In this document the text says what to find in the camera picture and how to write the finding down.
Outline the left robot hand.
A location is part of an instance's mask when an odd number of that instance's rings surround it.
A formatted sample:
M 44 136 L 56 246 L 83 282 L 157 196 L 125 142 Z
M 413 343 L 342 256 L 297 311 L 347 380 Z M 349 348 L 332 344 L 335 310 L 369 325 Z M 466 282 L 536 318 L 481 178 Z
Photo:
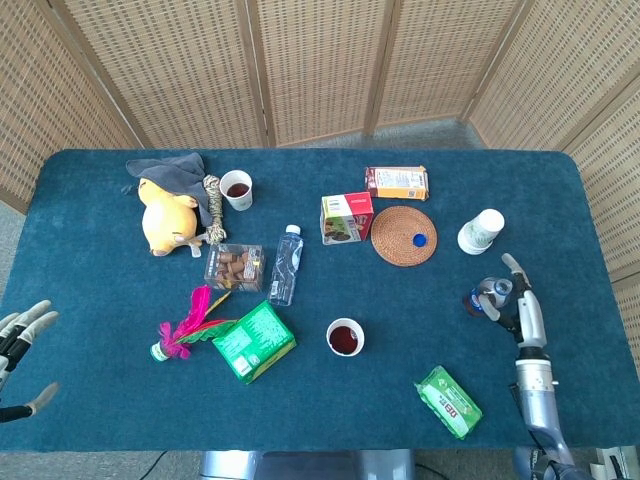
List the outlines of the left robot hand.
M 1 319 L 1 388 L 31 348 L 37 336 L 53 325 L 58 317 L 51 301 L 42 300 L 24 312 L 14 312 Z M 29 418 L 40 412 L 54 398 L 59 384 L 53 382 L 33 400 L 22 405 L 1 408 L 1 422 Z

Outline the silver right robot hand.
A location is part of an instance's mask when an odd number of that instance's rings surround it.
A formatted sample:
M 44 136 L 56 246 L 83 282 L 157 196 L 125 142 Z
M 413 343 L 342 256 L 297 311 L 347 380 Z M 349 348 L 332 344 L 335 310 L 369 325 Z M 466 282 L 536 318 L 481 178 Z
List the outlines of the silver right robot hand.
M 501 260 L 509 268 L 513 277 L 518 313 L 512 317 L 501 313 L 486 294 L 479 295 L 479 303 L 491 321 L 499 324 L 514 336 L 519 348 L 544 348 L 547 338 L 543 315 L 529 278 L 511 254 L 504 253 Z

